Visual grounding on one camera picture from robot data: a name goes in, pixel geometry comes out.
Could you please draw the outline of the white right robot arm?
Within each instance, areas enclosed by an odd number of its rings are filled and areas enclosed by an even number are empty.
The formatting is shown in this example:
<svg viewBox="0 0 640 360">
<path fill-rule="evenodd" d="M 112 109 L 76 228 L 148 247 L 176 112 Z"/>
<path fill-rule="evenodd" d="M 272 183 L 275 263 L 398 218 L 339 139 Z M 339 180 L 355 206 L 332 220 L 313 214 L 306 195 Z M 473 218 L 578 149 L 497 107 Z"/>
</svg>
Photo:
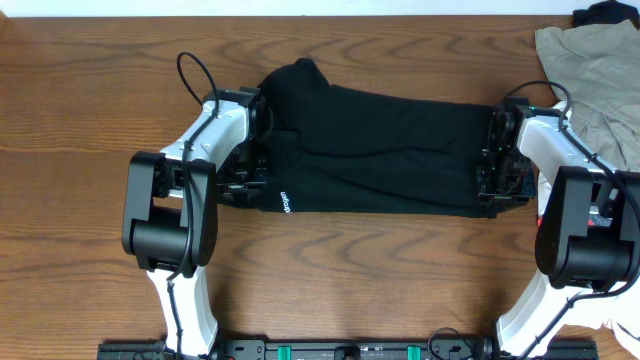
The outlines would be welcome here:
<svg viewBox="0 0 640 360">
<path fill-rule="evenodd" d="M 508 208 L 536 197 L 544 205 L 535 240 L 537 270 L 516 304 L 496 323 L 475 359 L 546 357 L 565 325 L 610 328 L 639 353 L 639 176 L 590 151 L 566 113 L 521 98 L 498 106 L 478 198 Z"/>
</svg>

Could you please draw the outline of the black t-shirt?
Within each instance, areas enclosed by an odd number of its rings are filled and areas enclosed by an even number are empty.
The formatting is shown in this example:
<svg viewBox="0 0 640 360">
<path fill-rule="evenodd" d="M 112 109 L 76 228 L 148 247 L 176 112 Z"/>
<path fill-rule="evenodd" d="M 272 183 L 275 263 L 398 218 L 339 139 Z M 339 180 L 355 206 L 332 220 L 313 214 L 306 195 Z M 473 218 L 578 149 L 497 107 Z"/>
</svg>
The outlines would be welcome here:
<svg viewBox="0 0 640 360">
<path fill-rule="evenodd" d="M 301 58 L 259 85 L 272 110 L 266 187 L 224 205 L 263 212 L 360 212 L 494 218 L 475 167 L 490 105 L 412 100 L 331 84 Z"/>
</svg>

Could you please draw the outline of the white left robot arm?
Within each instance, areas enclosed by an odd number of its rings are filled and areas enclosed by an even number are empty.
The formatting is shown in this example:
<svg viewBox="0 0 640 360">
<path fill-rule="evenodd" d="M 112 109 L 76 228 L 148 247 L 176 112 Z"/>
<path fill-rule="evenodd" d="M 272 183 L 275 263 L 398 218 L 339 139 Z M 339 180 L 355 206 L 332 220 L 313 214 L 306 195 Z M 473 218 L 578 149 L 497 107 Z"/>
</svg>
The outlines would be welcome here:
<svg viewBox="0 0 640 360">
<path fill-rule="evenodd" d="M 118 359 L 209 359 L 218 322 L 209 302 L 206 266 L 218 237 L 217 206 L 246 204 L 267 183 L 260 148 L 274 120 L 258 88 L 212 91 L 195 122 L 157 153 L 130 160 L 122 227 L 160 298 L 166 339 L 116 352 Z"/>
</svg>

